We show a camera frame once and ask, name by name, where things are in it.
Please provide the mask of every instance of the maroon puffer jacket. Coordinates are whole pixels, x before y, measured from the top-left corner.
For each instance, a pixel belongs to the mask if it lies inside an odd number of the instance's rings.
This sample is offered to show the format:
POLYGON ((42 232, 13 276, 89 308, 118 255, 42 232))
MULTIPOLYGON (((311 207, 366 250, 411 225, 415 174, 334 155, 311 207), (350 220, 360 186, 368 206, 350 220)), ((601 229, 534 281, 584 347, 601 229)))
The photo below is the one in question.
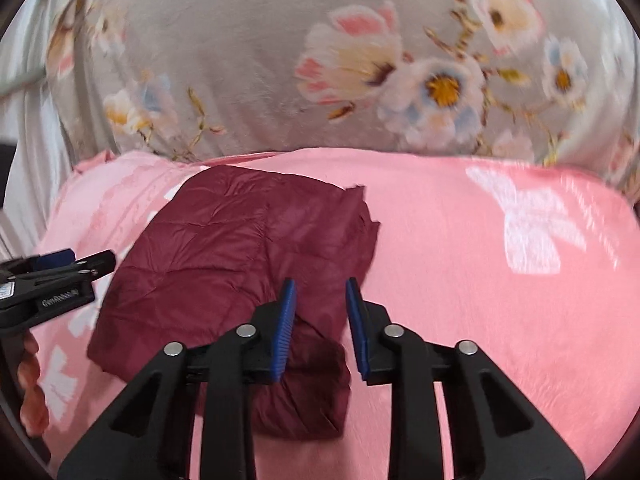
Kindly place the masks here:
POLYGON ((209 344, 296 280, 298 309, 280 384, 258 387, 254 429, 295 439, 342 434, 350 374, 344 286, 363 280, 379 224, 363 188, 231 166, 189 179, 113 277, 88 355, 125 381, 163 346, 209 344))

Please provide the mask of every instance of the human hand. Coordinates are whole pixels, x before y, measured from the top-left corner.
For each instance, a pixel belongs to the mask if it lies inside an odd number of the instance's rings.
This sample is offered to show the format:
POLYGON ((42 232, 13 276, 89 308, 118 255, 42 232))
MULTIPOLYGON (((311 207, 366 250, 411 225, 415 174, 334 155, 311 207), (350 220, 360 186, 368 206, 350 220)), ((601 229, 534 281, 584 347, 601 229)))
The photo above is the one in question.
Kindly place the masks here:
POLYGON ((31 437, 42 436, 49 426, 49 409, 42 388, 38 386, 40 364, 36 354, 40 347, 31 332, 24 336, 24 356, 18 366, 18 383, 24 389, 20 420, 31 437))

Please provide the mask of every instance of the printed flower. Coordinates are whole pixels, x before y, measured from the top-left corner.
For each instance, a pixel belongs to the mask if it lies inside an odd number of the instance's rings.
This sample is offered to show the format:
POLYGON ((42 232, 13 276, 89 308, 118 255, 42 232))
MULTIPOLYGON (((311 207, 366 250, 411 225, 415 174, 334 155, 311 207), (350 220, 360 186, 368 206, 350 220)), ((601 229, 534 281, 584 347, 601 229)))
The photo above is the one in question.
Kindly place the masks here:
POLYGON ((586 252, 584 235, 551 188, 518 189, 506 174, 477 166, 465 173, 494 197, 504 213, 504 253, 514 273, 558 274, 558 239, 586 252))
POLYGON ((516 54, 538 42, 545 22, 533 0, 471 0, 499 56, 516 54))
POLYGON ((571 107, 583 98, 587 88, 587 63, 575 41, 547 38, 543 70, 542 86, 549 99, 571 107))
POLYGON ((127 89, 107 95, 103 106, 114 134, 131 135, 152 125, 151 120, 144 117, 133 104, 127 89))
POLYGON ((378 117, 412 148, 442 152, 480 132, 484 84, 482 70, 471 57, 402 64, 383 88, 378 117))
POLYGON ((45 366, 45 372, 40 386, 47 399, 47 406, 54 420, 60 422, 66 413, 68 404, 74 398, 78 379, 67 375, 63 370, 66 367, 68 357, 60 346, 56 345, 51 351, 49 363, 45 366))
POLYGON ((108 95, 103 106, 114 133, 142 133, 146 140, 146 128, 177 123, 175 102, 169 89, 169 78, 165 74, 156 77, 144 72, 142 81, 133 85, 133 94, 122 89, 108 95))
POLYGON ((504 130, 503 133, 495 140, 491 147, 493 156, 498 158, 510 158, 513 160, 525 160, 533 162, 535 154, 533 153, 533 144, 531 139, 523 132, 519 132, 516 136, 511 130, 504 130))
POLYGON ((69 75, 76 65, 74 59, 74 21, 76 6, 70 4, 58 20, 58 26, 49 40, 47 71, 58 79, 69 75))
POLYGON ((638 147, 638 140, 634 139, 628 132, 623 132, 609 163, 608 182, 615 185, 620 183, 626 170, 628 170, 631 159, 638 152, 638 147))
POLYGON ((154 123, 158 121, 177 123, 178 115, 167 74, 154 76, 149 71, 143 71, 142 81, 138 84, 138 94, 143 108, 152 117, 154 123))
POLYGON ((306 51, 295 69, 298 89, 319 104, 356 101, 380 91, 402 58, 396 8, 390 1, 375 11, 347 6, 317 23, 306 37, 306 51))
POLYGON ((104 7, 95 24, 92 46, 97 44, 105 54, 124 54, 125 9, 118 4, 104 7))

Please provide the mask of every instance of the floral pillow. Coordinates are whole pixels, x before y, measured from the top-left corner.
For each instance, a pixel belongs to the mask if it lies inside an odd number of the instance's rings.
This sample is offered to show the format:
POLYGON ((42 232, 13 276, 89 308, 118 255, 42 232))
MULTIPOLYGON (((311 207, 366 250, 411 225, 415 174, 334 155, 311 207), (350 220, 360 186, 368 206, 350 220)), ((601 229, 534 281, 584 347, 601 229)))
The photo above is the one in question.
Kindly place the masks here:
POLYGON ((473 154, 576 165, 640 200, 638 38, 615 0, 71 0, 57 24, 47 71, 80 158, 97 132, 187 162, 473 154))
POLYGON ((442 57, 418 57, 404 49, 399 17, 390 0, 377 10, 353 5, 330 12, 329 24, 317 23, 306 37, 295 69, 300 93, 321 105, 346 102, 329 112, 331 121, 342 120, 360 106, 375 106, 380 121, 411 151, 555 162, 566 133, 553 131, 544 115, 552 108, 573 113, 585 106, 588 69, 577 44, 549 35, 542 59, 544 96, 527 106, 512 105, 508 95, 494 94, 492 81, 531 85, 530 76, 517 68, 517 59, 514 66, 496 62, 513 59, 541 41, 545 23, 533 0, 453 3, 450 16, 460 25, 454 43, 424 28, 442 57), (470 47, 481 32, 491 41, 492 53, 470 47), (518 133, 505 130, 488 142, 484 129, 488 115, 495 112, 509 114, 518 133), (544 132, 546 146, 535 153, 523 128, 544 132))

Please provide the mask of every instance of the pink bedsheet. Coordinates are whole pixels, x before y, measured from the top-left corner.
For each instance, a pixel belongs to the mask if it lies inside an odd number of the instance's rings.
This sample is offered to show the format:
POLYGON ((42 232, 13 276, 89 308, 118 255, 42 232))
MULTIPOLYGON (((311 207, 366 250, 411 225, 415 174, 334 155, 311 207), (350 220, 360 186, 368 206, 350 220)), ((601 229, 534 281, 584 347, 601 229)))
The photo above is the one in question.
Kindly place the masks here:
MULTIPOLYGON (((589 474, 609 454, 640 406, 640 230, 615 192, 573 170, 472 158, 323 148, 240 164, 366 186, 382 227, 364 297, 426 339, 477 341, 589 474)), ((111 248, 123 256, 201 169, 131 153, 85 170, 65 187, 39 250, 72 247, 84 256, 111 248)), ((107 282, 97 283, 98 296, 107 282)), ((54 467, 122 387, 84 355, 96 315, 88 306, 36 331, 54 467)), ((351 348, 348 334, 344 343, 351 348)), ((390 389, 367 388, 348 356, 354 380, 345 437, 306 444, 257 437, 261 479, 386 478, 390 389)), ((194 466, 199 452, 194 446, 194 466)))

